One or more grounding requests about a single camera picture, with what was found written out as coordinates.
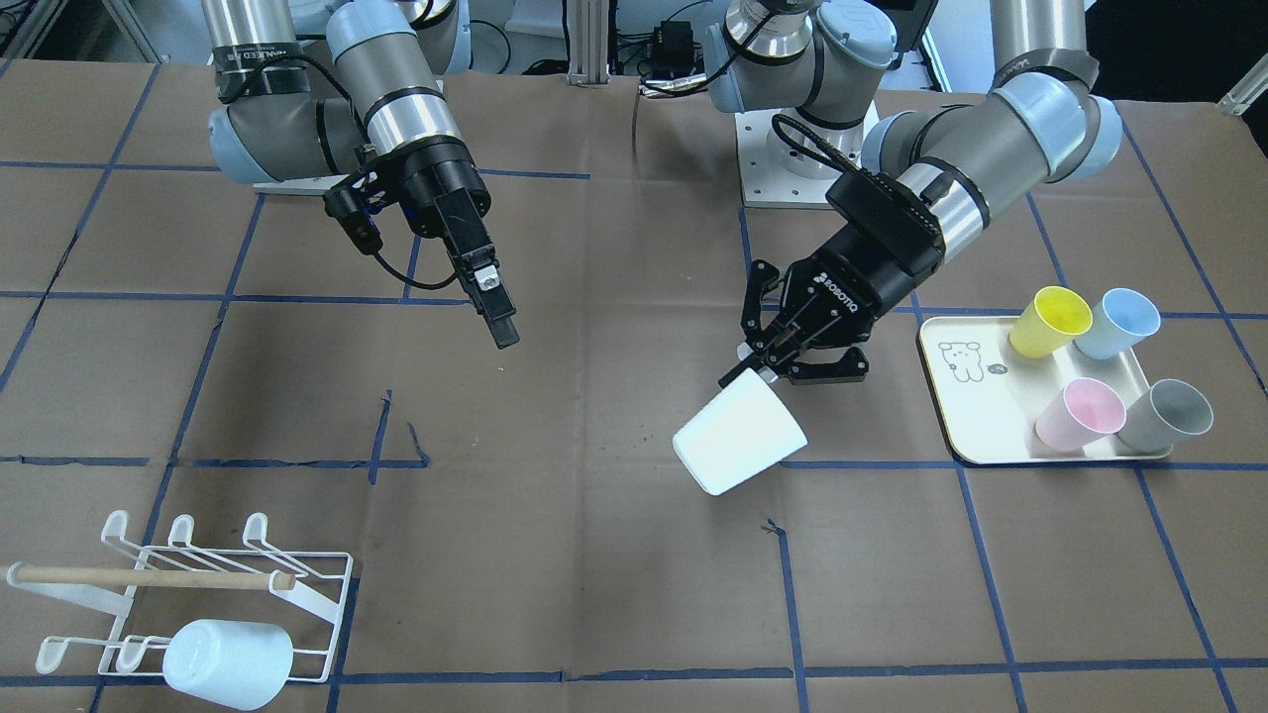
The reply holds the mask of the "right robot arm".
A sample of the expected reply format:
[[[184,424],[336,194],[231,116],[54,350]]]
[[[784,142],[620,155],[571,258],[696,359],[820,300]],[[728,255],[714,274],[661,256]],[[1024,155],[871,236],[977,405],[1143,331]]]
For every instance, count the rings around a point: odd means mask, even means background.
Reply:
[[[335,178],[326,213],[380,258],[374,216],[399,206],[448,249],[500,348],[515,304],[484,230],[489,192],[437,81],[470,60],[462,1],[205,1],[219,108],[209,145],[235,181]]]

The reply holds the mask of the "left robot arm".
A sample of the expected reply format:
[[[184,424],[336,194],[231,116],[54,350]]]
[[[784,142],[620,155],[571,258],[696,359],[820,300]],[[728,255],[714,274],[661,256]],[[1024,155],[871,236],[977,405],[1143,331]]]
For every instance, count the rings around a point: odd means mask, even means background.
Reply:
[[[1044,181],[1104,170],[1123,134],[1093,94],[1082,1],[992,3],[995,80],[978,104],[902,112],[874,126],[858,161],[827,141],[861,126],[896,28],[865,1],[734,1],[702,42],[709,96],[738,114],[773,109],[779,140],[834,167],[827,204],[844,218],[787,270],[752,263],[743,370],[795,384],[858,382],[874,325]]]

